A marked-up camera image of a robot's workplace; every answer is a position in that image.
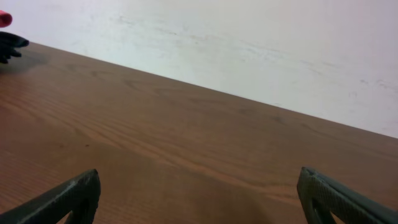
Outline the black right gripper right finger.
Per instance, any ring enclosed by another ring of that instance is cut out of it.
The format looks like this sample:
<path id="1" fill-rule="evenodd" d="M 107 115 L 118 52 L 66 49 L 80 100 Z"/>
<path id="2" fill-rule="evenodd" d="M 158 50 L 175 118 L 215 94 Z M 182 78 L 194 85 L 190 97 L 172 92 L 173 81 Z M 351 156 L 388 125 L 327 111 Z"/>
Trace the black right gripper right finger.
<path id="1" fill-rule="evenodd" d="M 309 224 L 343 223 L 396 224 L 397 212 L 376 203 L 343 184 L 302 167 L 297 193 Z"/>

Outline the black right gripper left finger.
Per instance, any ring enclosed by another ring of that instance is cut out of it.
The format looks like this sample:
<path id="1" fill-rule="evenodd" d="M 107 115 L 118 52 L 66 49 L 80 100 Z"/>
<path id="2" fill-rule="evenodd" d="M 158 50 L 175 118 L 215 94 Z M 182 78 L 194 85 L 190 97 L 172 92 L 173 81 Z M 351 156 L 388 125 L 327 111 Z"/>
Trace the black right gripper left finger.
<path id="1" fill-rule="evenodd" d="M 1 214 L 1 223 L 92 224 L 101 195 L 98 171 L 87 170 L 32 200 Z"/>

